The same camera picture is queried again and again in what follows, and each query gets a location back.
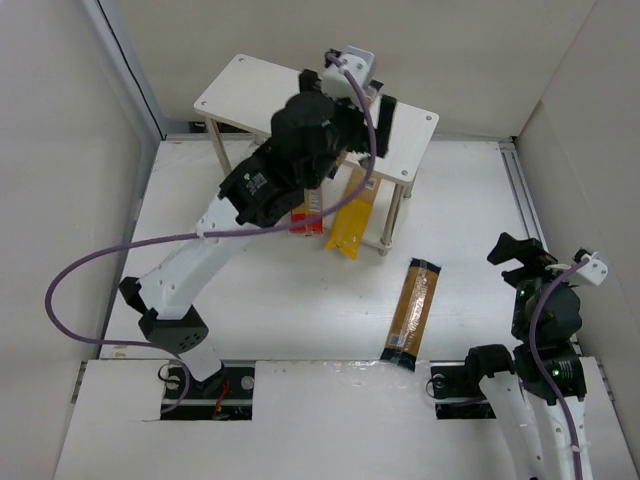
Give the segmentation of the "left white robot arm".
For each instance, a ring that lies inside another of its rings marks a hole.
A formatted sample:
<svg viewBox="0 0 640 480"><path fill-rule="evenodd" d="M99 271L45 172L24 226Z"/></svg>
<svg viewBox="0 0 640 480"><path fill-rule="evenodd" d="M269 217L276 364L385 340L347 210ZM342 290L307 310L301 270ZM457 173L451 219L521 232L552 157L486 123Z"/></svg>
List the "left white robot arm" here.
<svg viewBox="0 0 640 480"><path fill-rule="evenodd" d="M201 291L252 237L273 232L307 191L333 177L342 155L388 151L395 98L382 95L373 119L367 78L305 70L298 83L298 93L272 115L270 137L223 180L194 238L149 273L119 284L125 303L141 315L144 338L177 356L187 378L207 393L220 385L224 364L194 306Z"/></svg>

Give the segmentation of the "black-ended spaghetti bag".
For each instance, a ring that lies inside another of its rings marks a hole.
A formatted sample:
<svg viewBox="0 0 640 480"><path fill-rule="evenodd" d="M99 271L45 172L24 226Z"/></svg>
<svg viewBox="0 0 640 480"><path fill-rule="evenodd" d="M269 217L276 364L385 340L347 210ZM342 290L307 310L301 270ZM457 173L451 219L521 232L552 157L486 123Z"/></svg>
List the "black-ended spaghetti bag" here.
<svg viewBox="0 0 640 480"><path fill-rule="evenodd" d="M380 96L383 84L377 80L372 80L364 89L364 96L368 110L371 110L374 103ZM366 118L363 118L362 128L359 130L358 137L353 140L348 148L342 152L339 162L349 159L355 162L359 167L368 169L371 164L371 146L369 140L369 127Z"/></svg>
<svg viewBox="0 0 640 480"><path fill-rule="evenodd" d="M424 259L409 264L380 359L414 372L441 268Z"/></svg>

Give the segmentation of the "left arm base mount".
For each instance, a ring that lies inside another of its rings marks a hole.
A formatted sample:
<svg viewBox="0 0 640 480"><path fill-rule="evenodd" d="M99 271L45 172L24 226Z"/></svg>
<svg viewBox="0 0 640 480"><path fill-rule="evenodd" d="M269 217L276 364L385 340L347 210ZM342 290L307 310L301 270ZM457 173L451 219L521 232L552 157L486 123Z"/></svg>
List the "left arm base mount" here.
<svg viewBox="0 0 640 480"><path fill-rule="evenodd" d="M190 381L184 399L185 372L177 365L162 366L157 372L164 384L160 419L166 421L250 421L253 413L255 364L227 363L221 379L204 388Z"/></svg>

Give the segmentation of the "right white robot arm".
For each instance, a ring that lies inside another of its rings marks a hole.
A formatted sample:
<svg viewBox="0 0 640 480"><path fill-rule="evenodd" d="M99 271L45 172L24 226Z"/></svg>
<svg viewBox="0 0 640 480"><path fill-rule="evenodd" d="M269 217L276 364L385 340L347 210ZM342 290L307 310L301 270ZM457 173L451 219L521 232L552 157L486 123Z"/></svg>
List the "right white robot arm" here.
<svg viewBox="0 0 640 480"><path fill-rule="evenodd" d="M563 264L535 239L499 236L487 256L515 288L511 334L519 345L474 347L465 359L470 384L489 402L519 479L590 479L585 434L586 379L572 337L582 326L579 285L599 286L608 267L579 250Z"/></svg>

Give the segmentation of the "yellow spaghetti bag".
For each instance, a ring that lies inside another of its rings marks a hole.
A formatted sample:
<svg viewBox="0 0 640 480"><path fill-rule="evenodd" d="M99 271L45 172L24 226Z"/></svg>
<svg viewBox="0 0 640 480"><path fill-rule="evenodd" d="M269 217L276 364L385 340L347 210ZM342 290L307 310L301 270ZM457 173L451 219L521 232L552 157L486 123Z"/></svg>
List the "yellow spaghetti bag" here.
<svg viewBox="0 0 640 480"><path fill-rule="evenodd" d="M325 245L327 250L337 249L347 258L357 259L380 183L381 179L372 174L359 195L337 212Z"/></svg>

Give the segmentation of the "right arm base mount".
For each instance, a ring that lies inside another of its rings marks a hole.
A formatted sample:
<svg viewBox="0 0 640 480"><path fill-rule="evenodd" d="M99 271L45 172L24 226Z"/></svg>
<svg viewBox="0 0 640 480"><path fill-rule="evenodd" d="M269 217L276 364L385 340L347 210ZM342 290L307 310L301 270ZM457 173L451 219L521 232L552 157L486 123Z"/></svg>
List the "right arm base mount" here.
<svg viewBox="0 0 640 480"><path fill-rule="evenodd" d="M429 364L426 393L434 401L437 420L489 420L495 413L477 383L468 379L462 361Z"/></svg>

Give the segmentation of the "red spaghetti bag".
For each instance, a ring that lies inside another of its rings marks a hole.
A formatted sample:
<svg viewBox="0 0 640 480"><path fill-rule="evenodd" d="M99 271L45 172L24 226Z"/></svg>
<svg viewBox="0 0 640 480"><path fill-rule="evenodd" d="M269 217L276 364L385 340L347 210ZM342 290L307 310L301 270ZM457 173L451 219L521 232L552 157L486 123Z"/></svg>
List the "red spaghetti bag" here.
<svg viewBox="0 0 640 480"><path fill-rule="evenodd" d="M322 189L306 190L303 203L291 211L291 223L294 227L289 233L301 236L320 236L324 233Z"/></svg>

